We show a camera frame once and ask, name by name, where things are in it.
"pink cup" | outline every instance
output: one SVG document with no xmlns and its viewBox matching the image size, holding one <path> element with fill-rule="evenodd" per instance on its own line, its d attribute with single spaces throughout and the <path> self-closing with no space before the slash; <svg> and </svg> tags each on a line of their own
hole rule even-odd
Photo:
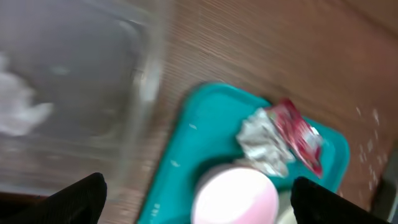
<svg viewBox="0 0 398 224">
<path fill-rule="evenodd" d="M 261 172 L 219 166 L 199 183 L 192 208 L 193 224 L 273 224 L 278 212 L 278 193 Z"/>
</svg>

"aluminum foil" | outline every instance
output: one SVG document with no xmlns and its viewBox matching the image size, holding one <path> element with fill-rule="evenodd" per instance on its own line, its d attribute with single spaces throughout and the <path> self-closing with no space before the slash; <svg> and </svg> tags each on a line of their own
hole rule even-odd
<svg viewBox="0 0 398 224">
<path fill-rule="evenodd" d="M 236 139 L 245 156 L 236 163 L 251 166 L 265 175 L 287 177 L 287 163 L 294 162 L 295 157 L 264 109 L 259 108 L 243 121 Z"/>
</svg>

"clear plastic container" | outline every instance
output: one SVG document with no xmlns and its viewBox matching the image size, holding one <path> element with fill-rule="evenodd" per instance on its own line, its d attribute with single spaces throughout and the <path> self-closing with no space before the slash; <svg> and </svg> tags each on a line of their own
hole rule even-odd
<svg viewBox="0 0 398 224">
<path fill-rule="evenodd" d="M 0 52 L 54 104 L 30 134 L 0 134 L 0 191 L 51 195 L 101 172 L 118 194 L 156 99 L 167 2 L 0 2 Z"/>
</svg>

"wooden table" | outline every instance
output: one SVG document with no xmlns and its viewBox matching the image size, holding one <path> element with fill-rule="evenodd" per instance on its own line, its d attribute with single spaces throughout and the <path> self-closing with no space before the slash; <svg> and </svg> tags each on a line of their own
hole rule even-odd
<svg viewBox="0 0 398 224">
<path fill-rule="evenodd" d="M 184 96 L 226 82 L 286 96 L 342 132 L 351 160 L 338 193 L 364 209 L 398 135 L 398 3 L 393 0 L 176 0 L 159 100 L 122 200 L 102 222 L 132 223 Z"/>
</svg>

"teal tray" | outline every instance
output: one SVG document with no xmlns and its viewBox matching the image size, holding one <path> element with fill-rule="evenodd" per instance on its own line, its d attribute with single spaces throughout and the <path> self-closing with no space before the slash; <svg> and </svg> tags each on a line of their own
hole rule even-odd
<svg viewBox="0 0 398 224">
<path fill-rule="evenodd" d="M 139 224 L 190 223 L 195 186 L 209 168 L 243 157 L 235 139 L 242 121 L 256 109 L 271 104 L 233 86 L 202 85 L 189 96 L 156 173 L 142 209 Z M 298 176 L 305 176 L 336 192 L 349 162 L 349 147 L 339 132 L 310 119 L 324 139 L 318 179 L 300 161 L 288 165 L 286 179 L 271 177 L 278 190 L 289 189 Z"/>
</svg>

